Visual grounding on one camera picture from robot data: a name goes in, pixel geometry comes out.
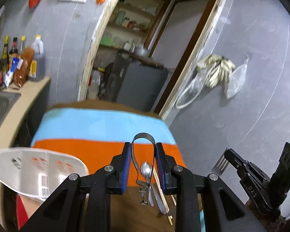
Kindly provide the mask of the large steel spoon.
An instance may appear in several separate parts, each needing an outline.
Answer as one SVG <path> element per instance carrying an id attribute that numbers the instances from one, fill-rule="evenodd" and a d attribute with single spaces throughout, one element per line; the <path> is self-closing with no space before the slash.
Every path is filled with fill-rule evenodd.
<path id="1" fill-rule="evenodd" d="M 150 180 L 151 180 L 151 169 L 150 169 L 150 165 L 148 164 L 147 161 L 144 161 L 141 164 L 140 171 L 141 171 L 142 176 L 145 178 L 146 182 L 150 183 Z M 149 201 L 149 204 L 151 206 L 154 206 L 154 202 L 153 202 L 153 199 L 152 199 L 151 186 L 149 187 L 148 201 Z"/>

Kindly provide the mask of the metal slotted spatula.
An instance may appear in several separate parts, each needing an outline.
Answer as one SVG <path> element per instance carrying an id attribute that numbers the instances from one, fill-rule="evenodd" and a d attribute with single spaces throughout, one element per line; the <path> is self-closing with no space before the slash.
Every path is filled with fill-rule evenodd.
<path id="1" fill-rule="evenodd" d="M 224 171 L 229 165 L 229 161 L 224 156 L 225 151 L 222 153 L 222 155 L 220 156 L 220 158 L 218 159 L 218 161 L 215 163 L 215 165 L 211 170 L 211 173 L 217 174 L 219 177 L 224 173 Z"/>

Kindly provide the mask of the wooden chopstick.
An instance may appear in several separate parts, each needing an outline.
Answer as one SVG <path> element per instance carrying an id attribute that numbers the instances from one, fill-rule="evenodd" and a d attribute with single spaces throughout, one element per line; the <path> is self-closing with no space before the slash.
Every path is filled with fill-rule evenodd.
<path id="1" fill-rule="evenodd" d="M 160 185 L 160 181 L 159 181 L 159 177 L 158 177 L 158 174 L 157 174 L 157 172 L 156 172 L 155 167 L 153 167 L 152 170 L 153 170 L 153 176 L 154 176 L 154 179 L 155 179 L 156 185 L 157 185 L 157 187 L 158 187 L 158 191 L 159 191 L 159 193 L 160 193 L 160 197 L 161 197 L 162 202 L 163 202 L 163 204 L 164 204 L 164 207 L 165 207 L 165 209 L 166 209 L 166 213 L 168 213 L 168 212 L 170 211 L 170 209 L 169 209 L 168 203 L 166 202 L 166 198 L 165 198 L 165 196 L 164 196 L 164 193 L 163 193 L 163 191 L 162 191 L 162 188 L 161 188 L 161 185 Z"/>

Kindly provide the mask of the white plastic utensil holder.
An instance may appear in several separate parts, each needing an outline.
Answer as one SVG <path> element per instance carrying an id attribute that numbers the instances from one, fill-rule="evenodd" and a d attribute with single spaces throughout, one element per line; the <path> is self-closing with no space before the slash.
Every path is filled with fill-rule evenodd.
<path id="1" fill-rule="evenodd" d="M 70 175 L 88 175 L 79 158 L 46 149 L 0 149 L 0 182 L 32 199 L 45 201 Z"/>

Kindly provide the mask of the striped blue orange brown cloth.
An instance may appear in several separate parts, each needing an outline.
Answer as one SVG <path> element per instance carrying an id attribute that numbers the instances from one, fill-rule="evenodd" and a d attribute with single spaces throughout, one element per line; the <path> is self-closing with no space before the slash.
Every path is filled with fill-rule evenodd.
<path id="1" fill-rule="evenodd" d="M 44 114 L 31 147 L 75 156 L 92 174 L 110 164 L 141 132 L 162 143 L 165 153 L 184 165 L 174 137 L 158 116 L 95 100 L 54 105 Z M 139 203 L 136 178 L 135 168 L 130 168 L 127 190 L 111 197 L 111 230 L 173 231 L 173 220 L 157 207 Z"/>

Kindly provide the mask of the grey cabinet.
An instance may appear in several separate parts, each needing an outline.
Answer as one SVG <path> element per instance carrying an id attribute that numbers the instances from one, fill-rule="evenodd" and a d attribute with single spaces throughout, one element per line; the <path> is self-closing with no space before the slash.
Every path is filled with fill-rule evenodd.
<path id="1" fill-rule="evenodd" d="M 113 62 L 102 99 L 149 112 L 168 73 L 164 67 L 149 66 L 139 59 L 119 53 Z"/>

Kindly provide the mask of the white mesh strainer bag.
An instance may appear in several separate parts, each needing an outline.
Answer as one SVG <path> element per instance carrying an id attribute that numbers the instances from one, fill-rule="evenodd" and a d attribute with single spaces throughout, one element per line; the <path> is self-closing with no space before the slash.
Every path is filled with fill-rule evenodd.
<path id="1" fill-rule="evenodd" d="M 244 85 L 249 58 L 250 56 L 247 55 L 244 63 L 235 68 L 229 76 L 229 81 L 226 83 L 224 88 L 224 94 L 228 99 L 234 97 Z"/>

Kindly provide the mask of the metal pot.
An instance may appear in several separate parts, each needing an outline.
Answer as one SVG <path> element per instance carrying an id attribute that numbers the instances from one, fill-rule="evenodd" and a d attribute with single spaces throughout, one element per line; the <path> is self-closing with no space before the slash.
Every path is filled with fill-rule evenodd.
<path id="1" fill-rule="evenodd" d="M 135 47 L 133 54 L 139 57 L 147 57 L 149 50 L 144 47 Z"/>

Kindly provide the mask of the green box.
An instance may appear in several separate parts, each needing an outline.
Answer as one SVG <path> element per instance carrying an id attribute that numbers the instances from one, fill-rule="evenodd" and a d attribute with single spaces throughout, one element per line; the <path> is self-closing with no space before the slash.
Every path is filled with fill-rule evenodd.
<path id="1" fill-rule="evenodd" d="M 102 36 L 99 44 L 102 46 L 111 47 L 113 45 L 113 41 L 114 41 L 114 37 Z"/>

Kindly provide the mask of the large oil jug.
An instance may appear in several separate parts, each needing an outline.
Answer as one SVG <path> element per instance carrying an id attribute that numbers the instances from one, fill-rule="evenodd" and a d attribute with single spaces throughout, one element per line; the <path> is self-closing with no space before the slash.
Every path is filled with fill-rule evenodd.
<path id="1" fill-rule="evenodd" d="M 40 81 L 45 75 L 45 52 L 41 35 L 35 36 L 31 47 L 34 49 L 34 58 L 31 62 L 28 77 L 29 80 Z"/>

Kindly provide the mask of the wooden counter top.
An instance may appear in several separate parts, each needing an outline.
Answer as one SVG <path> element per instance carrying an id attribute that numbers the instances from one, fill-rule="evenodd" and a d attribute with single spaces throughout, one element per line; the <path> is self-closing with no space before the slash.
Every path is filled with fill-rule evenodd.
<path id="1" fill-rule="evenodd" d="M 9 148 L 13 145 L 19 128 L 42 91 L 50 84 L 51 77 L 45 76 L 44 79 L 33 82 L 28 81 L 19 90 L 21 96 L 8 111 L 0 126 L 0 149 Z M 0 224 L 5 227 L 3 212 L 3 190 L 0 182 Z"/>

